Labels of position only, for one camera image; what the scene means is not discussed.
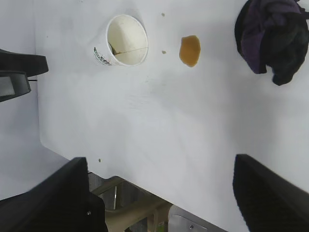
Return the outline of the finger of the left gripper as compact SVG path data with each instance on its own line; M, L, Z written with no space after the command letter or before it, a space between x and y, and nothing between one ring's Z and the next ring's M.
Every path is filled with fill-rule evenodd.
M0 70L40 75L48 72L48 64L45 56L13 53L1 49Z
M0 101L14 99L31 92L25 72L0 72Z

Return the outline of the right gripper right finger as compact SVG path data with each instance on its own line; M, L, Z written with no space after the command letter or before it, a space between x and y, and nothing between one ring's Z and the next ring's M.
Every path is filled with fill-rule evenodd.
M251 232L307 232L309 194L247 154L237 154L233 192Z

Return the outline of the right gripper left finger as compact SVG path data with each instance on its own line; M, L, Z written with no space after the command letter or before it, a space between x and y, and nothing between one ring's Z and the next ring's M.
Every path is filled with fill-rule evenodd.
M2 232L85 232L86 158L74 158L33 189L1 200Z

